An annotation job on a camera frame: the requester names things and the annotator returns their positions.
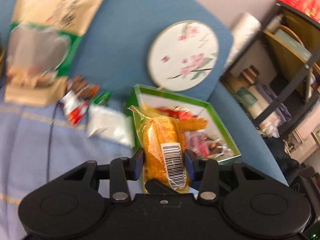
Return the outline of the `blue fabric sofa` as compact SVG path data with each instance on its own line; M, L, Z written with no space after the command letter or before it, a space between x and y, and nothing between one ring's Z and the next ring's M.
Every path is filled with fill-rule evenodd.
M248 165L284 182L273 155L249 118L219 82L231 33L194 0L104 0L80 44L72 74L112 91L112 106L122 109L135 84L150 85L146 70L149 46L161 30L182 20L199 20L217 34L219 57L213 72L188 96L210 102Z

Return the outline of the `green cardboard box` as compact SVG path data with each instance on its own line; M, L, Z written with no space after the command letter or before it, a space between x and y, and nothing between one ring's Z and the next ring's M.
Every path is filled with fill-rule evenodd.
M189 109L193 115L198 116L196 120L179 121L184 131L204 130L210 137L220 137L225 140L228 147L234 152L234 156L217 161L218 163L229 163L241 156L229 131L220 119L213 106L199 99L191 98L182 94L170 92L164 89L153 88L145 85L135 85L126 102L126 108L135 106L140 109L160 114L157 107L181 106Z

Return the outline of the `dark shelving unit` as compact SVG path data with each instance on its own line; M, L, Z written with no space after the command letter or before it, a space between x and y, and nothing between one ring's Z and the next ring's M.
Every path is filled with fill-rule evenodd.
M311 53L309 59L303 59L293 48L267 30L267 25L280 14L283 14L280 29ZM270 86L277 98L252 121L258 126L267 118L268 113L284 104L291 114L291 120L282 124L279 129L279 135L285 137L319 99L318 91L309 95L311 73L319 72L319 23L284 2L277 1L263 19L261 30L242 48L236 62L243 58L256 41L262 43L276 70L277 75Z

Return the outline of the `large beige grain pouch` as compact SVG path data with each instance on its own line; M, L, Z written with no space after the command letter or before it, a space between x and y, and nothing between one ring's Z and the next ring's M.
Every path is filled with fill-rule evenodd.
M6 102L44 107L65 95L70 66L102 2L16 1L6 58Z

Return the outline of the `pink striped snack packet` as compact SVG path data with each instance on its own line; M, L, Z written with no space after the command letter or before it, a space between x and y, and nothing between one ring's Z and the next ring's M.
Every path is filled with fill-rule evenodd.
M185 148L191 150L197 158L220 161L231 158L234 152L220 137L210 137L204 130L184 131Z

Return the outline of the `light blue sofa blanket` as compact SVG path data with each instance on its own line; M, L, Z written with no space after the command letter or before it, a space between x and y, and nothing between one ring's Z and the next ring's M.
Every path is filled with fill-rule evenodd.
M1 101L1 239L22 239L18 205L31 191L88 160L99 165L133 150L87 137L87 117L72 128L58 104L29 107Z

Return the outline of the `red cracker snack packet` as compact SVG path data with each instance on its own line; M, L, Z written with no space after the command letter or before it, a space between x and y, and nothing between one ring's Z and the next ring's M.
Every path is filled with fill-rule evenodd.
M196 120L198 118L189 109L181 106L157 107L156 110L163 115L178 119L179 121Z

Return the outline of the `small green candy packet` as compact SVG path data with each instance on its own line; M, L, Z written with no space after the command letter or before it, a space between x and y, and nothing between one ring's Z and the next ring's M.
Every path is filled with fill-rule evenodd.
M111 97L112 93L111 92L104 92L101 93L99 95L94 96L93 98L91 98L91 100L89 101L90 104L94 104L94 105L100 105L100 106L106 106L110 97Z

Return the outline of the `white foil snack packet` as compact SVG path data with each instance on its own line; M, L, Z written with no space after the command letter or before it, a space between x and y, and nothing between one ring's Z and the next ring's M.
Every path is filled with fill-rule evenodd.
M86 134L129 148L135 146L131 117L106 106L90 104Z

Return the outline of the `round floral fan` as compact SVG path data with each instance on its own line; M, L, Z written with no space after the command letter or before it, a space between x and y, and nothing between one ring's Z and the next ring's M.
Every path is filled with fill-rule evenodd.
M181 21L165 28L153 41L148 73L159 88L189 90L212 72L219 55L214 31L199 21Z

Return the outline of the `yellow bread roll packet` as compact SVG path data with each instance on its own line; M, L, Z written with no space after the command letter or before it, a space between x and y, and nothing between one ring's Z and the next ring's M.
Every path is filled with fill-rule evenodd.
M144 149L143 187L152 180L178 193L188 193L190 179L184 165L180 122L162 114L130 106L138 141Z

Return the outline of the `red white small packet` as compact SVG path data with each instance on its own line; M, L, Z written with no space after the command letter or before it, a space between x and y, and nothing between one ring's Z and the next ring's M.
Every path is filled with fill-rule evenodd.
M79 98L72 90L60 100L60 105L71 126L76 126L81 121L89 106L87 101Z

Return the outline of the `orange brown date packet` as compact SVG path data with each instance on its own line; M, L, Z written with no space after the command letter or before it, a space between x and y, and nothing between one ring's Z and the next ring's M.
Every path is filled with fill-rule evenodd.
M67 93L73 91L78 98L90 100L98 92L100 86L88 83L83 77L76 76L67 82Z

